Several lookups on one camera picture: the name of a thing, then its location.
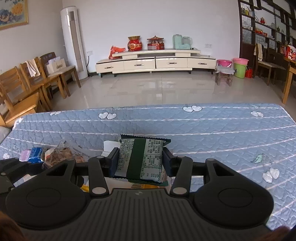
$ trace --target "tv stand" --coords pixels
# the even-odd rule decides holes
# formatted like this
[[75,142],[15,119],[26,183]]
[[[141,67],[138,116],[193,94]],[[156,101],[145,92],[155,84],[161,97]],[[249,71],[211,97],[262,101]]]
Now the tv stand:
[[116,77],[119,73],[177,71],[192,69],[208,69],[212,72],[216,66],[216,59],[212,56],[201,55],[195,49],[165,49],[142,50],[114,53],[117,59],[103,59],[96,64],[96,72],[111,72]]

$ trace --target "tile floor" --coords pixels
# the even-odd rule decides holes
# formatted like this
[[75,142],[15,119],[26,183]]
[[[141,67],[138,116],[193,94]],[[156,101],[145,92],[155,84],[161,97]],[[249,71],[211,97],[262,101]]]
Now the tile floor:
[[276,103],[282,105],[296,120],[296,99],[290,95],[286,105],[281,103],[281,90],[262,79],[234,77],[229,87],[224,80],[218,86],[215,75],[207,71],[153,72],[93,76],[69,84],[70,97],[54,95],[54,110],[78,110],[98,107],[120,107],[151,104],[190,103]]

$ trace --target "painting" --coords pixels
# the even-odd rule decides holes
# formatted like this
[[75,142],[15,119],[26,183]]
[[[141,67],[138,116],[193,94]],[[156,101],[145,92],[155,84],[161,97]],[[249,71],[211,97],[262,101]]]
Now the painting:
[[0,0],[0,30],[28,24],[27,0]]

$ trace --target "wooden chair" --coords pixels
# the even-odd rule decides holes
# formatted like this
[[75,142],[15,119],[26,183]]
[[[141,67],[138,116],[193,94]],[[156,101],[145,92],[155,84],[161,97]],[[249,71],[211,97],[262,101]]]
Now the wooden chair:
[[[45,70],[45,72],[47,73],[47,68],[46,68],[46,64],[48,63],[49,60],[55,58],[56,55],[54,52],[51,52],[51,53],[47,53],[47,54],[44,54],[40,57],[41,59],[41,63],[43,65],[43,68]],[[64,89],[65,91],[67,92],[67,95],[70,96],[70,92],[69,92],[69,89],[68,89],[68,85],[67,85],[67,82],[66,82],[66,78],[65,76],[67,74],[71,74],[72,75],[72,78],[73,80],[76,79],[76,82],[78,84],[78,87],[81,88],[81,84],[80,84],[80,81],[79,81],[79,78],[78,78],[78,74],[77,74],[77,71],[76,71],[76,67],[73,65],[73,66],[68,66],[66,68],[63,68],[61,69],[60,71],[57,71],[53,74],[47,74],[47,77],[51,77],[51,76],[55,76],[55,75],[59,75],[60,78],[62,79],[63,81],[63,84],[64,84]]]
[[0,75],[0,105],[5,104],[8,112],[0,114],[0,126],[8,128],[13,127],[17,118],[28,114],[43,112],[44,108],[39,101],[39,92],[30,95],[24,100],[14,104],[8,96],[8,93],[15,90],[17,85],[11,82],[11,79],[18,80],[15,76],[16,67]]
[[41,105],[45,111],[47,110],[47,103],[44,99],[42,91],[40,89],[37,89],[35,92],[30,91],[23,81],[23,76],[16,66],[0,75],[0,83],[2,84],[5,92],[9,93],[11,97],[13,96],[11,99],[13,104],[16,104],[19,101],[26,99],[30,95],[39,92]]
[[49,111],[51,111],[52,106],[50,103],[50,99],[48,97],[47,88],[51,87],[52,84],[57,83],[62,96],[64,95],[64,89],[63,89],[59,75],[53,75],[51,77],[46,77],[46,73],[45,73],[42,63],[38,57],[35,58],[35,63],[36,63],[37,68],[40,72],[39,77],[31,77],[29,70],[28,70],[28,66],[26,63],[20,64],[20,69],[21,69],[22,74],[26,80],[29,90],[31,92],[36,92],[36,91],[38,91],[38,89],[41,89],[42,93],[43,93],[42,95],[44,96],[45,101],[46,101],[47,109]]
[[267,85],[269,85],[270,76],[271,76],[271,71],[272,70],[274,71],[273,83],[275,82],[275,79],[276,79],[276,69],[283,69],[283,70],[285,70],[284,67],[269,62],[271,60],[270,59],[270,56],[269,56],[269,54],[271,53],[271,51],[272,51],[272,49],[270,49],[270,48],[268,48],[267,50],[265,50],[264,48],[262,48],[263,59],[262,59],[262,61],[259,61],[258,60],[258,52],[259,52],[259,50],[258,50],[258,44],[256,44],[256,59],[255,59],[256,67],[255,67],[255,71],[253,73],[253,78],[255,78],[255,76],[257,75],[257,71],[258,71],[258,67],[259,66],[261,67],[259,78],[261,78],[261,76],[263,74],[263,70],[264,70],[264,68],[266,68],[266,69],[269,70],[269,72],[268,72],[268,78],[267,78],[267,83],[266,83]]

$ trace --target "mattress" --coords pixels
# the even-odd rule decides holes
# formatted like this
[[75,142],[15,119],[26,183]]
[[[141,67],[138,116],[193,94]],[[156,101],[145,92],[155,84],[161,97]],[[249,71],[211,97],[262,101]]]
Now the mattress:
[[[296,123],[275,104],[161,105],[27,115],[0,145],[3,159],[62,138],[103,151],[120,134],[169,138],[174,155],[215,158],[266,188],[274,198],[268,227],[296,224]],[[202,185],[193,177],[191,191]]]

